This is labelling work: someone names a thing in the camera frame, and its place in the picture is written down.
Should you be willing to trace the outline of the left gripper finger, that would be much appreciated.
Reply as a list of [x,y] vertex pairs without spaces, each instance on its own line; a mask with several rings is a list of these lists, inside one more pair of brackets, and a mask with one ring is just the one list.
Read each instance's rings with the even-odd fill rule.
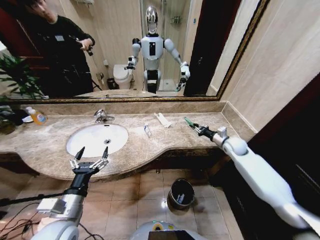
[[82,155],[85,151],[85,147],[83,146],[75,155],[74,158],[70,159],[69,160],[69,163],[70,163],[70,166],[71,166],[71,169],[74,170],[74,169],[79,169],[80,166],[78,164],[78,161],[82,158]]
[[105,148],[102,157],[97,160],[96,162],[94,162],[93,164],[90,165],[90,169],[98,169],[101,170],[103,169],[108,163],[108,156],[109,156],[109,148],[108,146]]

